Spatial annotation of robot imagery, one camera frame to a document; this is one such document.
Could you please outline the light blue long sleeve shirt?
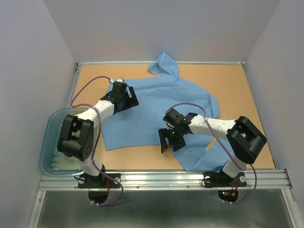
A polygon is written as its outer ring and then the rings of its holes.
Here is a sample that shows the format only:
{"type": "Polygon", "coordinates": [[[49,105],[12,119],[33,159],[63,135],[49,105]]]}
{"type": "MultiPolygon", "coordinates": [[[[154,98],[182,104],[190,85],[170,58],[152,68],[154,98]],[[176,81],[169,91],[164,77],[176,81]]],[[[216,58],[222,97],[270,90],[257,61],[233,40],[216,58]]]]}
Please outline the light blue long sleeve shirt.
{"type": "MultiPolygon", "coordinates": [[[[107,150],[132,146],[159,145],[159,129],[173,126],[176,117],[167,114],[170,108],[177,116],[197,113],[209,118],[219,117],[216,97],[199,85],[179,76],[176,62],[160,53],[156,63],[149,66],[151,78],[126,80],[133,87],[138,106],[118,112],[103,121],[103,138],[107,150]]],[[[211,149],[212,138],[202,134],[184,136],[186,145],[174,152],[186,171],[219,171],[226,162],[226,154],[219,143],[211,149]]]]}

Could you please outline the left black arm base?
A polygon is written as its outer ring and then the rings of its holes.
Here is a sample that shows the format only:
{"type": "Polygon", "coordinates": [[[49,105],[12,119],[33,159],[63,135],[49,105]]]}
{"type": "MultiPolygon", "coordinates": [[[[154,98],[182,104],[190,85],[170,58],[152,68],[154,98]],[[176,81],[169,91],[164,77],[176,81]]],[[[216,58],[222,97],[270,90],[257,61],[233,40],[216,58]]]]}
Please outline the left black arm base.
{"type": "Polygon", "coordinates": [[[119,189],[120,186],[102,174],[98,176],[90,176],[86,173],[83,173],[79,178],[75,177],[78,180],[79,189],[119,189]]]}

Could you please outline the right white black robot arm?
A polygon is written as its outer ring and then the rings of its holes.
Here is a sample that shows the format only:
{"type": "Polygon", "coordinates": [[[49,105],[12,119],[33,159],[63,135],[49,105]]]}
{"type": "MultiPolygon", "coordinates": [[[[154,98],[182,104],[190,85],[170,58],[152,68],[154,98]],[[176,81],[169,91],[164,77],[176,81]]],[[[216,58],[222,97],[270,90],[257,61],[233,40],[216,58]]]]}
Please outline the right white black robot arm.
{"type": "Polygon", "coordinates": [[[203,174],[203,187],[247,186],[244,176],[245,167],[255,162],[267,142],[263,133],[247,117],[219,120],[197,113],[182,115],[172,108],[165,114],[163,120],[167,127],[158,130],[162,153],[169,146],[173,151],[183,148],[186,145],[184,136],[187,134],[214,136],[220,145],[223,145],[223,140],[229,142],[233,151],[228,155],[229,160],[219,172],[203,174]]]}

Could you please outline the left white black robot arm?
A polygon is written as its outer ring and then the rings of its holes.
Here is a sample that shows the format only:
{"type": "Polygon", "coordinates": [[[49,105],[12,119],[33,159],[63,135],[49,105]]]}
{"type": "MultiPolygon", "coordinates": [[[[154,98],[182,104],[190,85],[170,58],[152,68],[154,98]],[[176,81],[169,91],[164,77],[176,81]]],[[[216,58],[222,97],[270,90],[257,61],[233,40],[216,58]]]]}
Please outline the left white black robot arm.
{"type": "Polygon", "coordinates": [[[83,170],[79,175],[79,188],[110,187],[105,176],[105,167],[95,158],[95,149],[100,138],[101,122],[124,110],[139,104],[133,87],[123,78],[110,80],[112,90],[86,111],[64,117],[57,142],[57,150],[66,157],[76,159],[83,170]]]}

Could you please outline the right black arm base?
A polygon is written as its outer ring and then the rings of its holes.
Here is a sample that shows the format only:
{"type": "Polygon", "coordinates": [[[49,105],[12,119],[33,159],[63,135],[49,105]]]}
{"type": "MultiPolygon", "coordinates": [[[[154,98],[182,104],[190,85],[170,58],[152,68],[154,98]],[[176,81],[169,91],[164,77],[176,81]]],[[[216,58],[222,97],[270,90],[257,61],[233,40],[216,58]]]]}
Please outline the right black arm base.
{"type": "Polygon", "coordinates": [[[205,188],[232,188],[246,187],[247,182],[243,172],[240,172],[234,178],[227,176],[223,172],[205,172],[203,173],[201,185],[205,188]]]}

